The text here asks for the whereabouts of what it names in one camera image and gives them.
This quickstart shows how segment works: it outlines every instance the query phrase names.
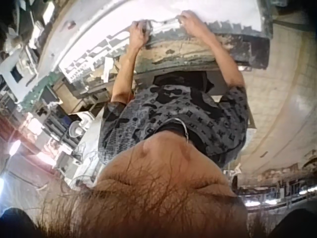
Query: person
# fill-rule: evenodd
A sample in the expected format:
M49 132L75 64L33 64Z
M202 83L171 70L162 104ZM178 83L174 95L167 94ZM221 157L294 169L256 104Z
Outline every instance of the person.
M106 166L89 191L46 203L28 226L32 237L249 237L246 207L221 171L246 140L243 76L193 12L179 20L209 46L228 91L216 103L192 83L200 79L180 72L131 99L136 57L149 39L146 23L133 22L103 114L99 158Z

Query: dark hair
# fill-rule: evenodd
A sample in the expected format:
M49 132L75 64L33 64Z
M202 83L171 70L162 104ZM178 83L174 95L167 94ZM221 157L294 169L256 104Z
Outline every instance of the dark hair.
M208 211L197 214L187 203L190 193L166 206L164 200L176 190L166 188L155 201L149 192L90 190L46 199L36 225L44 238L266 236L259 217L247 230L246 224L232 222L230 210L217 217ZM204 219L196 222L193 216Z

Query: tiled floor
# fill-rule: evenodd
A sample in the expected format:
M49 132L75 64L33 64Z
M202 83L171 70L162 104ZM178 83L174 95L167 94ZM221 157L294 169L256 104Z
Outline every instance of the tiled floor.
M307 161L304 155L316 149L316 44L313 33L274 25L267 70L244 73L257 127L236 161L244 176L256 178L294 163L301 168Z

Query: gray t-shirt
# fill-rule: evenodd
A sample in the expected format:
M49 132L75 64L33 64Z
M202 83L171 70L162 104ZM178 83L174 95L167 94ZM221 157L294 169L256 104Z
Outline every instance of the gray t-shirt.
M243 87L231 88L216 103L195 88L153 85L127 105L119 102L106 105L99 158L106 164L120 152L152 136L170 123L169 119L179 118L189 130L189 140L195 140L196 148L222 168L237 157L245 144L248 115Z

